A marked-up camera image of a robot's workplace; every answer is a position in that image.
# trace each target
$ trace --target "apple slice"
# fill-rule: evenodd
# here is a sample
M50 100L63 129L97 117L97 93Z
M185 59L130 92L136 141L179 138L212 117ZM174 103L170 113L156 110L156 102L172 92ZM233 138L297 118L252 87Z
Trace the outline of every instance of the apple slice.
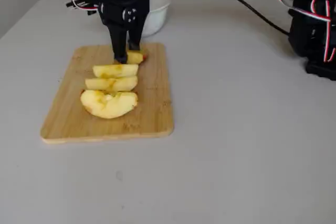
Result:
M131 91L138 84L137 76L110 78L110 79L86 79L85 85L90 90L106 90L109 92Z
M140 64L147 58L147 53L144 51L127 51L127 64Z
M132 111L138 104L138 96L133 92L105 93L85 90L80 101L91 115L112 119Z
M117 64L117 65L103 65L94 66L93 73L97 78L118 78L136 76L139 65L137 64Z

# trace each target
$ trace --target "bowl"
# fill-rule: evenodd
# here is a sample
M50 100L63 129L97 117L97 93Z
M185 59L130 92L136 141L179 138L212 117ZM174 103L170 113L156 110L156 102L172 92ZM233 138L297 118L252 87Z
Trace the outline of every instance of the bowl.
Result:
M151 36L163 27L170 3L170 0L150 0L150 12L143 27L143 37Z

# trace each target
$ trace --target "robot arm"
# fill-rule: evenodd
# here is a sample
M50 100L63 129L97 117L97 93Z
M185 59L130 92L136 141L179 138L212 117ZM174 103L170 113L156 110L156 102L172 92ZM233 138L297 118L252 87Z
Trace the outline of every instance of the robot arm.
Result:
M298 55L308 59L306 71L336 80L336 34L333 35L336 30L332 25L335 0L293 0L293 5L278 1L289 8L292 16L289 42ZM99 13L110 31L114 55L121 63L127 61L127 31L130 48L139 50L149 0L72 0L67 6L84 9L89 15Z

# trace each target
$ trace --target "table surface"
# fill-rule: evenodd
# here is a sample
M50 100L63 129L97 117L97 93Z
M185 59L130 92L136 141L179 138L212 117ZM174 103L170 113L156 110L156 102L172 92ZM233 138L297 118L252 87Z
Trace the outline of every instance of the table surface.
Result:
M0 222L334 224L336 86L234 0L172 0L175 131L47 145L39 129L73 51L110 43L97 15L39 1L0 40ZM285 29L275 0L246 0Z

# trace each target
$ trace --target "cutting board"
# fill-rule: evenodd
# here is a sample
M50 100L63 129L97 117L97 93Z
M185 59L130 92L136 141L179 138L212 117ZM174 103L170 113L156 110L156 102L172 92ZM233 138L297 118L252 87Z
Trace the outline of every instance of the cutting board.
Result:
M170 82L162 44L143 44L149 56L139 66L139 83L134 91L139 105L116 119L90 115L80 103L85 78L94 78L93 65L113 63L111 46L78 48L41 128L41 138L50 144L162 137L174 128Z

